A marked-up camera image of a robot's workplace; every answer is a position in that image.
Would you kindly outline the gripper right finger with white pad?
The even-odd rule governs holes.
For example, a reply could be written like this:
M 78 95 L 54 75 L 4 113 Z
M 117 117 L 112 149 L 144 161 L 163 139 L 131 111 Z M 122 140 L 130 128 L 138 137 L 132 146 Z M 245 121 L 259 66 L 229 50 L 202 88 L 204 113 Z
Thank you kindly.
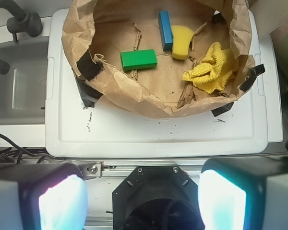
M 208 159 L 198 203 L 207 230 L 288 230 L 288 156 Z

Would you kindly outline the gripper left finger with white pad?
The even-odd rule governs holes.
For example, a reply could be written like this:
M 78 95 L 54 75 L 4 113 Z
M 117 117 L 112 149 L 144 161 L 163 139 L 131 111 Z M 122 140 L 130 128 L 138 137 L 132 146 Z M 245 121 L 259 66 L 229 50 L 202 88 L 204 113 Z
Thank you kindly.
M 0 230 L 82 230 L 87 211 L 76 165 L 0 163 Z

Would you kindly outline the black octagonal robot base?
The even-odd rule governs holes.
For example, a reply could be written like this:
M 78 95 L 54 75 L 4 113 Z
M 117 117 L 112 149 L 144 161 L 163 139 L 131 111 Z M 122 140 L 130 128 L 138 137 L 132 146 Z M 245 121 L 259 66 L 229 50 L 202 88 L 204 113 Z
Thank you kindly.
M 139 166 L 112 193 L 115 230 L 203 230 L 198 185 L 178 166 Z

